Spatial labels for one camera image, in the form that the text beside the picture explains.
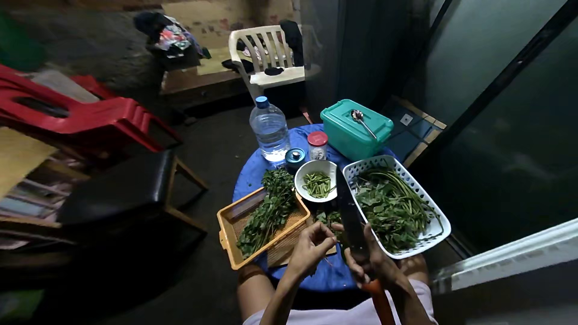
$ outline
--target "hand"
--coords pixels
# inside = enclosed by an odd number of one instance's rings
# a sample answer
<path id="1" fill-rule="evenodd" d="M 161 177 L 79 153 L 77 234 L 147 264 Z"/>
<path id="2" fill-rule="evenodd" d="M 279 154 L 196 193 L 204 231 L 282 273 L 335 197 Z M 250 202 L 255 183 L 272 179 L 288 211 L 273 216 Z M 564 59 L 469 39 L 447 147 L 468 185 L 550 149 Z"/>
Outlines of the hand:
<path id="1" fill-rule="evenodd" d="M 343 231 L 343 226 L 341 224 L 332 224 L 331 228 L 338 231 Z M 345 260 L 347 266 L 349 266 L 357 287 L 361 288 L 361 285 L 370 282 L 368 273 L 373 272 L 381 286 L 384 289 L 389 289 L 394 283 L 399 280 L 404 280 L 405 275 L 398 268 L 395 262 L 387 256 L 379 247 L 377 240 L 371 232 L 371 225 L 368 223 L 363 229 L 365 235 L 365 242 L 367 243 L 369 249 L 369 261 L 356 261 L 351 255 L 351 249 L 346 248 L 344 251 Z"/>
<path id="2" fill-rule="evenodd" d="M 293 247 L 293 254 L 289 260 L 286 274 L 304 279 L 336 242 L 331 230 L 319 221 L 305 228 L 299 235 L 297 244 Z"/>

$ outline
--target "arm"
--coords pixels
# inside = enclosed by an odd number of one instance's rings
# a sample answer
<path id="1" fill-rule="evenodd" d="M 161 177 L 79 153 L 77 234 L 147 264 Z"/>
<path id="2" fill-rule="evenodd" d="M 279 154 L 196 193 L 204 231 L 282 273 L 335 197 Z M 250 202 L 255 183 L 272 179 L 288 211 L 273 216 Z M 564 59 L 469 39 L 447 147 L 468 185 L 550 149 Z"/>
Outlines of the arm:
<path id="1" fill-rule="evenodd" d="M 301 232 L 277 290 L 267 305 L 261 325 L 286 324 L 299 284 L 317 266 L 336 239 L 323 223 L 316 222 Z"/>
<path id="2" fill-rule="evenodd" d="M 424 306 L 417 297 L 409 280 L 404 276 L 390 287 L 389 292 L 395 304 L 402 325 L 431 325 Z"/>
<path id="3" fill-rule="evenodd" d="M 332 228 L 342 230 L 343 226 L 333 224 Z M 352 257 L 349 248 L 344 252 L 347 265 L 351 269 L 358 287 L 361 287 L 362 283 L 369 283 L 370 279 L 367 273 L 373 272 L 379 279 L 383 289 L 390 292 L 402 325 L 431 325 L 432 322 L 429 320 L 429 316 L 413 290 L 409 279 L 393 260 L 381 250 L 369 224 L 365 225 L 364 234 L 369 249 L 369 261 L 358 263 Z"/>
<path id="4" fill-rule="evenodd" d="M 273 298 L 263 313 L 261 325 L 287 323 L 300 283 L 301 279 L 296 275 L 285 272 L 277 285 Z"/>

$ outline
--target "plastic water bottle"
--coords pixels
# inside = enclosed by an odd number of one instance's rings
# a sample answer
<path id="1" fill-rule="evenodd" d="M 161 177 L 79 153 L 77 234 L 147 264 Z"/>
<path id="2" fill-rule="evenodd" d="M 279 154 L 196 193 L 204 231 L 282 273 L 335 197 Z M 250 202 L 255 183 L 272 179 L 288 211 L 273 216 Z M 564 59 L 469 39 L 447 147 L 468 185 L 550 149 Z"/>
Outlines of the plastic water bottle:
<path id="1" fill-rule="evenodd" d="M 284 160 L 285 153 L 291 147 L 285 114 L 270 104 L 265 96 L 259 96 L 255 101 L 257 106 L 251 111 L 249 123 L 257 137 L 261 154 L 271 162 Z"/>

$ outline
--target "knife blade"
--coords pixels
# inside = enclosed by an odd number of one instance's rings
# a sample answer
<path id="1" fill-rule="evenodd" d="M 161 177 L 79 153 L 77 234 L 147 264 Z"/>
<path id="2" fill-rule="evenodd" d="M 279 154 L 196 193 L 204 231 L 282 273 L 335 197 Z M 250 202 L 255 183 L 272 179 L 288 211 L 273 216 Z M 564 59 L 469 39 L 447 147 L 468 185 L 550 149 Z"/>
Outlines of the knife blade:
<path id="1" fill-rule="evenodd" d="M 359 265 L 364 265 L 369 263 L 369 248 L 363 233 L 365 219 L 361 214 L 361 208 L 353 197 L 353 193 L 343 172 L 337 172 L 336 174 L 337 202 L 339 213 L 341 214 L 341 223 L 345 230 L 345 237 L 349 243 L 353 259 Z M 368 272 L 369 278 L 372 279 L 372 281 L 362 284 L 361 289 L 371 294 L 373 306 L 375 307 L 381 325 L 395 325 L 393 312 L 391 311 L 386 292 L 381 287 L 379 280 L 375 279 L 372 273 L 373 272 L 370 271 Z"/>
<path id="2" fill-rule="evenodd" d="M 337 172 L 336 174 L 337 202 L 339 213 L 341 214 L 341 222 L 345 230 L 345 237 L 350 245 L 353 258 L 358 262 L 362 262 L 369 259 L 369 249 L 363 233 L 365 220 L 358 209 L 345 176 L 342 172 Z"/>

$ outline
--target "container lid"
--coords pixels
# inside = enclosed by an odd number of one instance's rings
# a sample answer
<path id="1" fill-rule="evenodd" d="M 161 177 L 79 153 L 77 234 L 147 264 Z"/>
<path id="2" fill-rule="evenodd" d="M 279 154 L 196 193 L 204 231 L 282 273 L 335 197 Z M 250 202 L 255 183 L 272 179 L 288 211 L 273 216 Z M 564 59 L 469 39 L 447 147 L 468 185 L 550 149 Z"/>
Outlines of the container lid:
<path id="1" fill-rule="evenodd" d="M 305 157 L 305 151 L 301 148 L 293 148 L 289 149 L 289 151 L 285 154 L 285 160 L 288 163 L 298 163 L 303 160 Z"/>
<path id="2" fill-rule="evenodd" d="M 311 132 L 307 136 L 307 142 L 309 142 L 309 144 L 314 147 L 323 147 L 327 144 L 328 139 L 329 138 L 327 138 L 327 134 L 322 131 Z"/>
<path id="3" fill-rule="evenodd" d="M 324 109 L 321 112 L 321 119 L 324 123 L 331 123 L 335 127 L 343 129 L 361 142 L 375 143 L 376 140 L 365 127 L 351 117 L 351 111 L 354 109 L 363 113 L 363 121 L 373 131 L 377 137 L 377 142 L 385 142 L 394 127 L 393 121 L 350 99 L 343 99 Z"/>
<path id="4" fill-rule="evenodd" d="M 258 108 L 269 107 L 269 100 L 265 96 L 259 96 L 259 97 L 255 98 L 255 102 L 257 103 Z"/>

